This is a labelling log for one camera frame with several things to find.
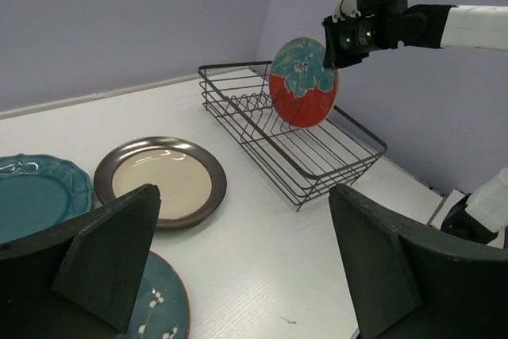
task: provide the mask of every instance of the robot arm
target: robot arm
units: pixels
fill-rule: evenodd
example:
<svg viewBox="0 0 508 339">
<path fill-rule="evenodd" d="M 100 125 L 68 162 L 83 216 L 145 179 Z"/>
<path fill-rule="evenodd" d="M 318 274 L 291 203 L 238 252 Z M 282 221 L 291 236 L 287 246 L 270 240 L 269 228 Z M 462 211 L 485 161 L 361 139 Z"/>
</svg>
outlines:
<svg viewBox="0 0 508 339">
<path fill-rule="evenodd" d="M 422 48 L 508 50 L 508 7 L 416 5 L 407 0 L 335 0 L 323 21 L 327 68 L 359 64 L 398 43 Z"/>
<path fill-rule="evenodd" d="M 422 48 L 508 51 L 508 7 L 416 5 L 407 0 L 335 0 L 323 21 L 325 68 L 362 62 L 398 43 Z M 487 244 L 508 226 L 508 168 L 452 208 L 441 230 Z"/>
</svg>

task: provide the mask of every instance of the teal plate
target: teal plate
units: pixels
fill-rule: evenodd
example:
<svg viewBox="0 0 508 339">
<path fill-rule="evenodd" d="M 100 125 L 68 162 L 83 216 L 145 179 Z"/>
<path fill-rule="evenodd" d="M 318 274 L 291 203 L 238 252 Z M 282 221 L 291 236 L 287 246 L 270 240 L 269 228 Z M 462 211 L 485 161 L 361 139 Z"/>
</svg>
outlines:
<svg viewBox="0 0 508 339">
<path fill-rule="evenodd" d="M 0 157 L 0 244 L 75 218 L 92 205 L 90 178 L 49 155 Z"/>
<path fill-rule="evenodd" d="M 187 339 L 191 323 L 182 280 L 165 260 L 150 252 L 129 329 L 121 339 Z"/>
</svg>

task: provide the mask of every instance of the dish rack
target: dish rack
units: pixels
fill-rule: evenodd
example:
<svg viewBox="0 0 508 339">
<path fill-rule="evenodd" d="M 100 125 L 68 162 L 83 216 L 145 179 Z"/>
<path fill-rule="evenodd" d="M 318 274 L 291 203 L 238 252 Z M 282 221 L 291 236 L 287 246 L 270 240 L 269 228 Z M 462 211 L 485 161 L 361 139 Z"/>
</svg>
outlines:
<svg viewBox="0 0 508 339">
<path fill-rule="evenodd" d="M 310 129 L 286 123 L 271 103 L 270 66 L 260 61 L 200 67 L 203 105 L 300 210 L 335 184 L 353 184 L 387 145 L 338 106 Z M 247 67 L 252 74 L 235 71 Z M 209 71 L 218 69 L 232 72 L 210 78 Z"/>
</svg>

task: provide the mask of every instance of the purple wall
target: purple wall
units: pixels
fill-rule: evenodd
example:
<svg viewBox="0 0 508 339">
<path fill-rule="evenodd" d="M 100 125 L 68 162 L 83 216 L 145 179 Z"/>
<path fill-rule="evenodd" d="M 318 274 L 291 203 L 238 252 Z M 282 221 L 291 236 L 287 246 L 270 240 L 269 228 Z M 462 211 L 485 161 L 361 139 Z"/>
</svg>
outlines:
<svg viewBox="0 0 508 339">
<path fill-rule="evenodd" d="M 253 60 L 270 0 L 0 0 L 0 110 Z"/>
<path fill-rule="evenodd" d="M 506 6 L 502 0 L 410 0 Z M 332 0 L 271 0 L 258 58 L 297 36 L 324 40 Z M 340 72 L 339 105 L 388 157 L 440 191 L 477 188 L 508 162 L 508 53 L 401 48 Z"/>
</svg>

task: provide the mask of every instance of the table surface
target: table surface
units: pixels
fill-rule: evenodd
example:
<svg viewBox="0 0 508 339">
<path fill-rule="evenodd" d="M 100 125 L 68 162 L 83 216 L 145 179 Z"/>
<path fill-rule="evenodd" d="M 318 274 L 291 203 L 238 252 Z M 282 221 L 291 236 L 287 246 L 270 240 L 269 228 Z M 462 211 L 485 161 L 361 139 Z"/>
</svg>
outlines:
<svg viewBox="0 0 508 339">
<path fill-rule="evenodd" d="M 219 209 L 192 229 L 157 231 L 152 243 L 185 283 L 190 338 L 349 339 L 356 329 L 327 198 L 295 212 L 204 110 L 198 80 L 6 119 L 0 134 L 3 156 L 51 154 L 90 177 L 139 137 L 179 137 L 217 157 L 228 177 Z M 441 201 L 384 159 L 354 188 L 424 223 Z"/>
</svg>

